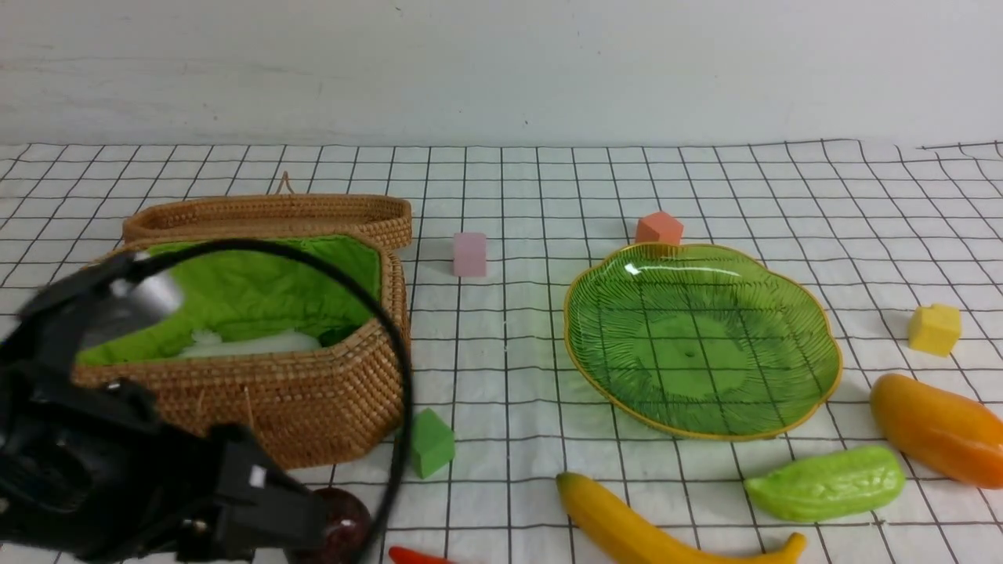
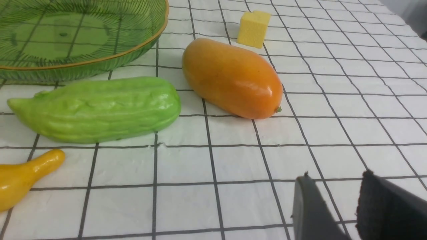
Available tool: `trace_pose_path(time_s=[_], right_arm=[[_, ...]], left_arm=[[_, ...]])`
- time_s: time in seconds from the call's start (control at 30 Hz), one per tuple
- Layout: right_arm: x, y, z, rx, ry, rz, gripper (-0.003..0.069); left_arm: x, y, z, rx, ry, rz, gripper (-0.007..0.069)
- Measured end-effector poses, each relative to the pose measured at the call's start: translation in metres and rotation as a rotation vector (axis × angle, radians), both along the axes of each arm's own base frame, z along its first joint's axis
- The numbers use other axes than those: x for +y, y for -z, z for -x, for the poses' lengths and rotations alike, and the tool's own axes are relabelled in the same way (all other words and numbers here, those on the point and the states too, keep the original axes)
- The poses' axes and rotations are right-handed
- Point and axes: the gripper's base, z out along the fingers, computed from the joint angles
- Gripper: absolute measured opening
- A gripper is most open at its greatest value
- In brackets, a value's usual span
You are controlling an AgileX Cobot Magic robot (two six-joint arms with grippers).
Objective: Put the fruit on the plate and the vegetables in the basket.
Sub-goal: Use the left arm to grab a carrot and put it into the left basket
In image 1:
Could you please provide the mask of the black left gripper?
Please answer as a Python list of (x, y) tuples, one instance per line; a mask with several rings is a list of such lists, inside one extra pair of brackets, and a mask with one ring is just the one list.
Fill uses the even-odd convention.
[(161, 420), (153, 397), (2, 383), (2, 543), (114, 563), (172, 552), (241, 560), (324, 543), (322, 500), (241, 424), (197, 436)]

